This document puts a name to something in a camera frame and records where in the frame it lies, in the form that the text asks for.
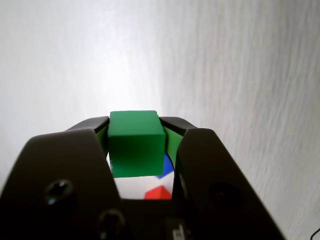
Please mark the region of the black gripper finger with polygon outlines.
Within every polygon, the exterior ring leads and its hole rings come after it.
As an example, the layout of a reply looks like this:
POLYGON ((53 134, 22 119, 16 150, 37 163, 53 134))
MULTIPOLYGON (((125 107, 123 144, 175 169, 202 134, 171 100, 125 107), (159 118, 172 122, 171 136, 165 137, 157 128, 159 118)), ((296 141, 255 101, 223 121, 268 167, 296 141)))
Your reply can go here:
POLYGON ((3 240, 129 240, 106 161, 109 118, 31 138, 0 196, 3 240))
POLYGON ((201 240, 282 240, 283 234, 217 134, 180 117, 161 117, 182 136, 176 170, 201 240))

